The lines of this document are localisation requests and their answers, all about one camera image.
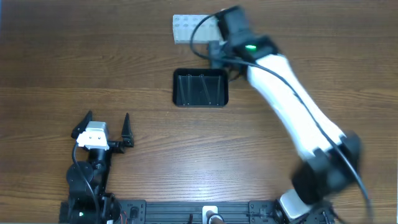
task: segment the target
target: black plastic container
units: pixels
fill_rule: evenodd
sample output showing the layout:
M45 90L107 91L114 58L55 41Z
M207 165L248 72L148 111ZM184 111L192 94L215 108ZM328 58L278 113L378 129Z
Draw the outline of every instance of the black plastic container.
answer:
M222 69L178 68L173 102L181 107L222 107L228 103L228 75Z

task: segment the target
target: white block with holes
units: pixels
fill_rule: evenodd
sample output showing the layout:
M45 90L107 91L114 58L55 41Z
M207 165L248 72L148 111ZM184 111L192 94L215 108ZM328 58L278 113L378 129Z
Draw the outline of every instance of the white block with holes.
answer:
M189 44L192 32L206 15L174 15L173 35L175 44ZM207 44L211 40L222 41L218 30L217 20L214 17L204 22L195 34L193 43Z

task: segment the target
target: white plastic part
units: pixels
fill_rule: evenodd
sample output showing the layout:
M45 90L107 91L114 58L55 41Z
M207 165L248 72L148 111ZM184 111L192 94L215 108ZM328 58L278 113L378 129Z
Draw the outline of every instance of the white plastic part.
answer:
M174 15L173 35L175 44L188 44L194 28L207 15ZM193 43L207 44L211 40L223 40L214 17L209 18L197 30Z
M319 110L296 79L289 61L283 55L268 55L257 60L257 63L284 77L300 95L311 114L332 141L337 145L341 143L340 137L343 137L344 133ZM308 111L285 83L272 74L255 67L248 68L248 81L268 101L279 119L282 120L293 139L297 153L303 160L314 157L313 152L318 148L324 151L331 149L331 144L321 134Z

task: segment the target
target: wooden tabletop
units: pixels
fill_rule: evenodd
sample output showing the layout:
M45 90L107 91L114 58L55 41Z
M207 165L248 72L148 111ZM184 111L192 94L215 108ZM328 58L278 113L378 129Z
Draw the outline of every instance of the wooden tabletop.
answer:
M376 223L395 223L398 2L296 0L3 0L0 31L0 222L58 222L68 197L74 126L92 110L136 146L113 157L108 192L148 201L275 199L299 158L270 106L246 81L224 108L172 103L176 68L206 68L175 45L174 14L241 4L269 34L323 112L364 143L361 175ZM80 151L81 160L86 153ZM362 223L353 185L333 198Z

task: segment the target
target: black cable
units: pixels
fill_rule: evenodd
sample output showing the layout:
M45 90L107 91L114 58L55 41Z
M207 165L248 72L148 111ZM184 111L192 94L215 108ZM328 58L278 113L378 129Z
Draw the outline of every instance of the black cable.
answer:
M86 179L86 177L85 177L83 171L81 171L81 169L80 169L79 163L77 163L77 161L76 161L76 149L77 149L77 147L78 147L78 143L76 142L76 143L75 143L75 146L73 147L73 150L72 150L72 160L73 160L73 164L76 166L76 168L77 168L77 170L78 170L78 172L79 172L79 174L80 174L80 177L83 179L83 181L84 181L85 184L87 185L88 190L90 190L91 197L93 198L94 204L95 204L95 213L96 213L96 222L95 222L95 223L96 223L96 224L99 224L99 218L100 218L100 205L99 205L99 203L98 203L98 199L95 197L95 194L94 194L94 192L93 192L93 189L92 189L91 186L90 186L90 183L88 183L88 181L87 181L87 179Z
M349 171L352 173L353 177L355 178L358 187L361 189L362 195L365 199L365 203L366 203L366 210L368 213L368 217L371 219L371 222L373 222L373 209L372 209L372 203L371 200L369 198L368 192L360 178L360 176L358 175L358 173L355 171L354 167L351 165L351 163L349 162L349 160L345 157L345 155L343 154L343 152L338 148L338 146L335 144L335 142L333 142L333 140L330 139L330 137L327 135L327 133L323 130L323 128L320 126L320 124L318 123L318 121L314 118L314 116L312 115L311 111L309 110L309 108L306 106L306 104L303 102L303 100L301 99L301 97L299 96L299 94L295 91L295 89L290 85L290 83L283 78L282 76L280 76L278 73L272 71L269 68L263 67L261 65L258 65L256 63L251 63L251 62L246 62L244 60L238 60L238 59L227 59L227 58L216 58L216 57L210 57L207 55L203 55L199 52L196 51L196 49L193 47L193 38L195 36L195 33L197 32L198 28L209 18L215 16L216 14L211 14L209 16L204 17L199 23L198 25L194 28L194 30L192 31L192 35L190 38L190 48L191 51L197 55L198 57L201 57L203 59L207 59L207 60L217 60L219 62L224 62L224 63L238 63L241 65L247 65L247 66L252 66L252 67L256 67L256 68L260 68L268 73L270 73L271 75L277 77L281 82L283 82L285 85L287 85L292 91L293 94L297 97L297 99L299 100L299 102L304 106L304 108L307 110L307 112L310 114L312 120L314 121L315 125L317 126L317 128L319 129L319 131L321 132L321 134L326 138L326 140L331 144L332 148L337 152L337 154L340 156L340 158L343 160L343 162L347 165Z

